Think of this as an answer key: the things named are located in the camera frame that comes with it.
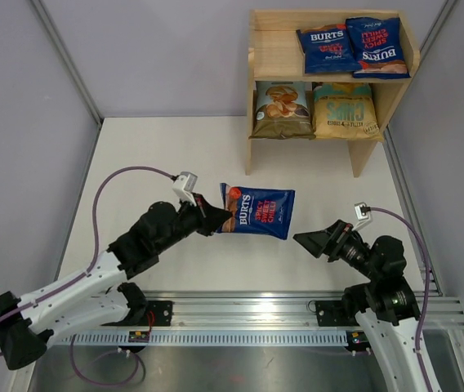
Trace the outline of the blue Burts bag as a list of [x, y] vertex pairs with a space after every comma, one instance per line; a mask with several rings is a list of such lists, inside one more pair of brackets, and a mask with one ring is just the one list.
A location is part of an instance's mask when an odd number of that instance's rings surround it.
[[220, 191], [224, 208], [231, 213], [231, 218], [218, 233], [288, 238], [296, 196], [293, 189], [261, 189], [220, 183]]
[[353, 73], [362, 69], [355, 59], [345, 24], [298, 29], [305, 74]]
[[346, 30], [355, 60], [361, 69], [354, 78], [404, 79], [410, 74], [399, 40], [399, 17], [346, 20]]

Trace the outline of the light blue cassava chips bag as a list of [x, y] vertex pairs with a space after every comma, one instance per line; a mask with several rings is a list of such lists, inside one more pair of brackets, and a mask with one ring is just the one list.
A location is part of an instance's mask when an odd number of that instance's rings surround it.
[[251, 139], [315, 138], [304, 82], [256, 82]]

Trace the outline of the yellow kettle chips bag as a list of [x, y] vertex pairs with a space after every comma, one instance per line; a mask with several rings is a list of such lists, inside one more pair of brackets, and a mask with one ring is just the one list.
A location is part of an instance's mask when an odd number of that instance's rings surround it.
[[364, 82], [313, 82], [316, 139], [383, 141], [370, 85]]

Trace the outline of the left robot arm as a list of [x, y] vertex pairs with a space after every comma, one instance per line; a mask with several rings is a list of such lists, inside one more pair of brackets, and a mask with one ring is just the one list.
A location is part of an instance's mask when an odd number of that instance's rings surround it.
[[193, 233], [213, 235], [231, 213], [195, 202], [156, 202], [124, 234], [77, 270], [39, 290], [0, 295], [0, 357], [10, 370], [42, 357], [57, 341], [106, 323], [137, 325], [147, 315], [145, 295], [132, 278], [152, 268], [161, 253]]

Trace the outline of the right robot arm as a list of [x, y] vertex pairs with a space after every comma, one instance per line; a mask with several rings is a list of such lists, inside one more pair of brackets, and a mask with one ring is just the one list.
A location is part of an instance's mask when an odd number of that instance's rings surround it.
[[367, 244], [355, 227], [338, 220], [327, 229], [294, 234], [313, 257], [344, 261], [368, 279], [344, 290], [341, 314], [368, 339], [389, 391], [439, 391], [422, 325], [426, 306], [404, 277], [402, 242], [389, 235]]

